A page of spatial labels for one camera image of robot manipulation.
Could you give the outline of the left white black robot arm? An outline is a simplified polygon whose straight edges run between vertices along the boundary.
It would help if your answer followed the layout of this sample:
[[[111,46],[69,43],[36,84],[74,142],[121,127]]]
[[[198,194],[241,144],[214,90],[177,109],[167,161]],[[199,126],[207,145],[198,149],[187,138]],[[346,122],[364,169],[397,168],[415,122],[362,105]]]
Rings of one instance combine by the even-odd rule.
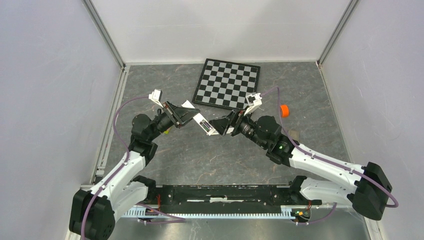
[[[164,103],[154,118],[138,114],[132,120],[130,144],[118,164],[88,190],[79,189],[73,196],[69,231],[86,240],[107,240],[116,223],[134,205],[153,203],[157,190],[150,179],[136,176],[153,159],[154,139],[172,126],[181,128],[201,111],[197,108]]]

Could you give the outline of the beige remote control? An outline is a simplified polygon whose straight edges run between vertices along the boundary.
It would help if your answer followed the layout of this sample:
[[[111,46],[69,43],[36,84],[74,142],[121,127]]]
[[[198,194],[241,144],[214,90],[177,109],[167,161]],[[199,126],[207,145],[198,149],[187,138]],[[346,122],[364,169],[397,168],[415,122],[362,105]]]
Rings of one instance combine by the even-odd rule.
[[[294,141],[299,141],[300,138],[300,133],[297,130],[294,129],[290,129],[288,131],[288,134],[290,135],[290,137],[294,140]]]

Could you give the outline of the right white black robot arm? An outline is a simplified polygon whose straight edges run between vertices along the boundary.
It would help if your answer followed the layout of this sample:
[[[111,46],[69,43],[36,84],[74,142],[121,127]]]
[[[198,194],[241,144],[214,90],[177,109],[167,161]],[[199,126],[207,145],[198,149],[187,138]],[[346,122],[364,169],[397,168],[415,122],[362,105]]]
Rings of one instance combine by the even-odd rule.
[[[392,185],[378,164],[363,166],[316,152],[283,133],[282,126],[270,115],[252,120],[242,110],[209,122],[225,136],[242,134],[266,151],[277,165],[308,171],[324,180],[297,177],[289,189],[289,199],[295,204],[306,200],[345,204],[362,216],[379,221],[392,197]]]

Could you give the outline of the white rectangular bar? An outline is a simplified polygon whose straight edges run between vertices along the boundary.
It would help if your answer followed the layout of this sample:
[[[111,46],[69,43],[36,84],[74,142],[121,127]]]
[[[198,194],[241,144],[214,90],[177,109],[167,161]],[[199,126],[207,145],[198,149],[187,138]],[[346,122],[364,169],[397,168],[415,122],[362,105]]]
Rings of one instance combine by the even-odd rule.
[[[181,104],[184,108],[194,109],[193,104],[186,100]],[[199,112],[194,117],[193,120],[206,132],[208,136],[218,135],[219,132],[208,122],[208,120]]]

